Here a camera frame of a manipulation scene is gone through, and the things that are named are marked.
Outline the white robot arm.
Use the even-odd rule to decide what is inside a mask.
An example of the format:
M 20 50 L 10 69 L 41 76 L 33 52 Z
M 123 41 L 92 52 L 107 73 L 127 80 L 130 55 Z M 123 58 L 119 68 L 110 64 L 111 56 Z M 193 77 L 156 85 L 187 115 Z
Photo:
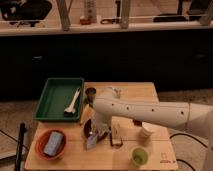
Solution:
M 105 88 L 93 101 L 95 119 L 113 116 L 156 124 L 206 139 L 213 137 L 213 106 L 187 102 L 145 102 L 120 99 L 115 88 Z

